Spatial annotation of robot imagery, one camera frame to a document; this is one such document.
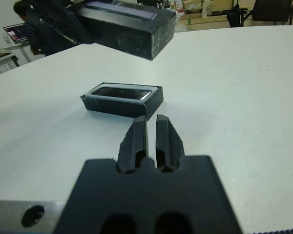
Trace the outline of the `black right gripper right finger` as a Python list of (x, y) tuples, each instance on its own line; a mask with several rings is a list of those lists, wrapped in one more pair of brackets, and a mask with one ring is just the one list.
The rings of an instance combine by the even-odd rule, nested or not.
[(165, 115), (156, 119), (156, 162), (161, 172), (173, 172), (179, 167), (180, 158), (185, 156), (183, 142)]

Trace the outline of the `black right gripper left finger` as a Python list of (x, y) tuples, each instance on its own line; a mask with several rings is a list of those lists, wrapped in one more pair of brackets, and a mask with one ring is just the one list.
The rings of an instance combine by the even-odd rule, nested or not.
[(133, 173), (146, 157), (148, 157), (147, 117), (140, 116), (134, 119), (120, 144), (117, 170), (122, 174)]

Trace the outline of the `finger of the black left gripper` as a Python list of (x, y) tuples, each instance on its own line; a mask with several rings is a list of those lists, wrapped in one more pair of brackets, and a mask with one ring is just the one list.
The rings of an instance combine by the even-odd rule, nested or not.
[(92, 44), (94, 42), (75, 15), (82, 5), (70, 0), (33, 0), (32, 6), (41, 19), (58, 33), (77, 43)]

